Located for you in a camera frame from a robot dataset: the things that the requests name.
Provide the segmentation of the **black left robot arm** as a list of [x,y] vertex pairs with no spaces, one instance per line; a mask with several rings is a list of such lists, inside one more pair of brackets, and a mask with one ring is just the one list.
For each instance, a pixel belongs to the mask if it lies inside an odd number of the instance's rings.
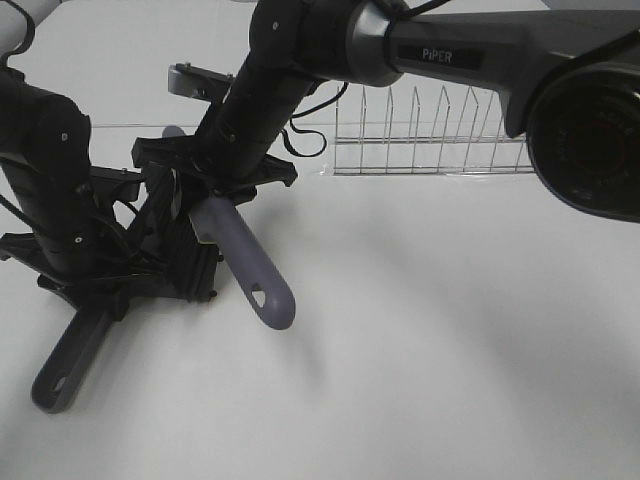
[[36,272],[41,289],[80,312],[122,318],[136,297],[176,297],[152,217],[165,195],[164,172],[92,165],[89,116],[10,66],[31,47],[36,24],[17,2],[8,5],[25,33],[1,54],[1,171],[16,197],[1,204],[30,230],[2,236],[2,260]]

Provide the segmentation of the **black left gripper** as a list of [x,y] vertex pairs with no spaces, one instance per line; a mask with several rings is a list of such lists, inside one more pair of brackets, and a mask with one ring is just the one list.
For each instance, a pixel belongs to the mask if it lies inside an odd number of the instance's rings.
[[72,307],[104,308],[114,320],[126,315],[134,298],[173,298],[175,287],[164,269],[141,259],[113,263],[98,261],[79,276],[59,273],[47,262],[33,234],[8,233],[1,238],[1,259],[14,259],[39,274],[37,284]]

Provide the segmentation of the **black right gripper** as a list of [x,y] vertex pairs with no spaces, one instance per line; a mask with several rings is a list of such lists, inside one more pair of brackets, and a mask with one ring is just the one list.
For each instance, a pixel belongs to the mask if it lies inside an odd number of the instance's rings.
[[258,186],[281,182],[289,187],[298,177],[293,163],[267,154],[249,176],[235,179],[199,151],[193,135],[138,138],[132,147],[132,160],[145,177],[147,193],[153,195],[164,187],[168,198],[179,190],[196,198],[213,193],[235,203],[247,203],[257,196]]

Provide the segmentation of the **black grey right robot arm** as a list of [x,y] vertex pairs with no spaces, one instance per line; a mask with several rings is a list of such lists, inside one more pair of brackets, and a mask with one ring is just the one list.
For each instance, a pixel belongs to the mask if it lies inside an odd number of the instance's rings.
[[322,83],[386,87],[413,74],[494,91],[504,130],[524,136],[545,187],[581,212],[639,219],[639,14],[545,10],[440,14],[435,2],[261,1],[250,51],[227,79],[194,69],[210,106],[196,132],[138,139],[157,165],[248,200],[290,184],[269,154],[302,100]]

